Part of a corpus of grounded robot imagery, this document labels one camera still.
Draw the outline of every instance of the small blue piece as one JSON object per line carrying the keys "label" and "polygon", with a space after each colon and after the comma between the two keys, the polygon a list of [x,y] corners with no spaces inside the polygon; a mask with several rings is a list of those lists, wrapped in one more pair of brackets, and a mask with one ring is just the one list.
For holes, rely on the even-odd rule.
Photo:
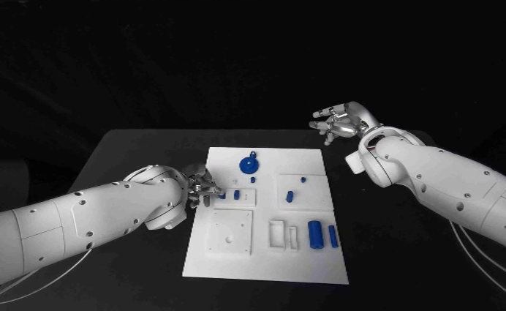
{"label": "small blue piece", "polygon": [[338,247],[338,237],[337,237],[337,229],[334,225],[329,225],[329,234],[331,234],[331,244],[332,247]]}
{"label": "small blue piece", "polygon": [[324,249],[324,234],[321,221],[309,221],[309,246],[312,249]]}
{"label": "small blue piece", "polygon": [[254,174],[259,171],[259,167],[260,167],[260,164],[257,160],[257,152],[252,151],[250,157],[246,157],[241,160],[240,168],[243,173]]}

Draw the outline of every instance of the black background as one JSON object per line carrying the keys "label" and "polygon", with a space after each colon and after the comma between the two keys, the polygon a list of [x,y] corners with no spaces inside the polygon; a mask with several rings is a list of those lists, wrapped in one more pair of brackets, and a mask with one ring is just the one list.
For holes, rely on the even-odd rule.
{"label": "black background", "polygon": [[504,2],[2,0],[30,202],[67,192],[112,129],[302,130],[350,101],[505,172]]}

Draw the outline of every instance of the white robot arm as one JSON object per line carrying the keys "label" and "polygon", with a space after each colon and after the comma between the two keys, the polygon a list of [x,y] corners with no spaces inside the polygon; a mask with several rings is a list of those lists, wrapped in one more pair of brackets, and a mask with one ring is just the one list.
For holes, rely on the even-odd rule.
{"label": "white robot arm", "polygon": [[407,131],[386,127],[357,102],[314,113],[331,116],[311,127],[335,138],[358,135],[360,150],[347,157],[381,187],[401,184],[419,202],[450,221],[506,246],[506,177],[479,162],[426,146]]}
{"label": "white robot arm", "polygon": [[123,181],[0,212],[0,284],[133,232],[172,229],[191,207],[221,194],[204,165],[194,174],[148,166]]}

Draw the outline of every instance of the cable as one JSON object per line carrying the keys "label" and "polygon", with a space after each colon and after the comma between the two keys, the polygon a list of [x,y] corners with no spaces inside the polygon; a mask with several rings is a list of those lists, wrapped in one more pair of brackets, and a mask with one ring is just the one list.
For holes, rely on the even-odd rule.
{"label": "cable", "polygon": [[462,243],[462,247],[463,247],[463,249],[465,249],[465,251],[466,251],[466,253],[468,253],[469,258],[474,260],[475,264],[478,265],[478,268],[482,270],[482,272],[485,273],[485,275],[489,277],[489,279],[495,282],[495,284],[498,285],[498,287],[499,287],[499,288],[504,290],[504,292],[506,293],[506,288],[505,288],[505,287],[498,283],[498,281],[491,277],[489,273],[484,270],[481,264],[478,263],[478,261],[475,260],[472,254],[469,253],[468,248],[466,248],[466,246],[465,246],[465,243],[462,242],[462,237],[459,236],[458,230],[456,230],[456,228],[455,228],[455,226],[453,226],[453,222],[452,222],[450,220],[449,220],[449,222],[450,222],[453,232],[456,233],[456,237],[458,237],[458,239],[459,239],[459,242]]}
{"label": "cable", "polygon": [[481,250],[481,248],[475,244],[475,241],[472,240],[472,237],[469,236],[469,234],[468,234],[465,228],[462,227],[462,225],[459,225],[459,227],[462,228],[462,231],[465,232],[465,235],[468,236],[468,239],[469,239],[471,243],[474,244],[475,248],[478,249],[478,251],[481,252],[484,257],[506,272],[506,268],[488,256],[488,254]]}
{"label": "cable", "polygon": [[32,271],[21,280],[18,280],[9,287],[6,287],[5,289],[0,290],[0,295],[5,294],[5,292],[8,292],[9,289],[12,289],[27,278],[30,278],[30,276],[38,271],[38,269],[35,271]]}
{"label": "cable", "polygon": [[84,257],[79,260],[77,264],[70,268],[70,270],[50,283],[47,284],[41,289],[38,289],[35,292],[32,292],[31,294],[22,296],[21,298],[18,299],[14,299],[14,300],[9,300],[9,301],[5,301],[5,302],[0,302],[0,305],[2,304],[8,304],[8,302],[14,302],[14,301],[18,301],[21,299],[24,299],[25,297],[34,295],[38,291],[41,291],[43,289],[48,288],[73,270],[74,268],[77,267],[77,265],[81,263],[81,261],[86,259],[86,257],[89,256],[90,252],[93,251],[93,249],[86,253]]}

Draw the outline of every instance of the black table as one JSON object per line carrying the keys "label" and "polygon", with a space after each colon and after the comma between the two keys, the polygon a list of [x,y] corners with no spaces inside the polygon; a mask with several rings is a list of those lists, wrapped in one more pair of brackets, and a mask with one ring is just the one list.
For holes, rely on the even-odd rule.
{"label": "black table", "polygon": [[[413,131],[427,145],[425,132]],[[146,165],[205,162],[211,146],[322,149],[351,285],[182,277],[195,212],[181,226],[146,226],[94,249],[43,292],[0,310],[502,310],[505,298],[471,263],[449,221],[399,185],[355,175],[345,157],[358,138],[324,145],[312,130],[115,130],[70,192],[122,180]],[[9,293],[44,286],[83,255],[45,267]]]}

